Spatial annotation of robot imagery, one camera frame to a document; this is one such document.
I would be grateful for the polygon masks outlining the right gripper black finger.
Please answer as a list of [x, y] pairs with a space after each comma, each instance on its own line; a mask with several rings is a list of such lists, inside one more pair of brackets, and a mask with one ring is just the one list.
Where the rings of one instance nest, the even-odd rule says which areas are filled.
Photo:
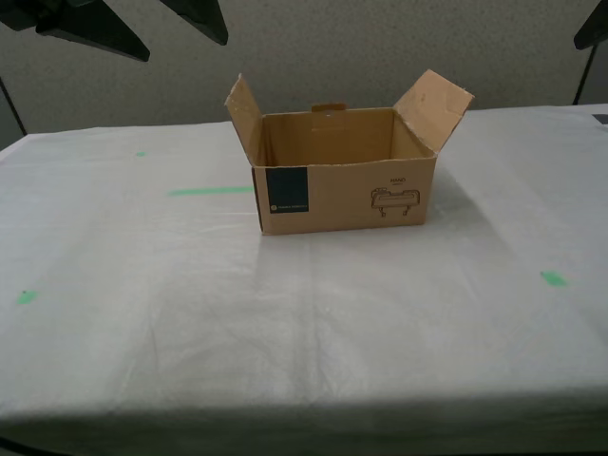
[[600, 0], [579, 31], [575, 34], [574, 45], [583, 50], [598, 45], [608, 36], [608, 0]]

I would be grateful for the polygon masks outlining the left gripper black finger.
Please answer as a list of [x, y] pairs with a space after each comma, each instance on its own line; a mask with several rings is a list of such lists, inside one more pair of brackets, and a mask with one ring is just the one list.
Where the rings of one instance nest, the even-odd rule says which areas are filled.
[[1, 22], [14, 31], [34, 29], [41, 36], [101, 49], [139, 62], [150, 51], [103, 0], [1, 0]]
[[213, 42], [226, 46], [229, 39], [218, 0], [161, 0], [181, 19]]

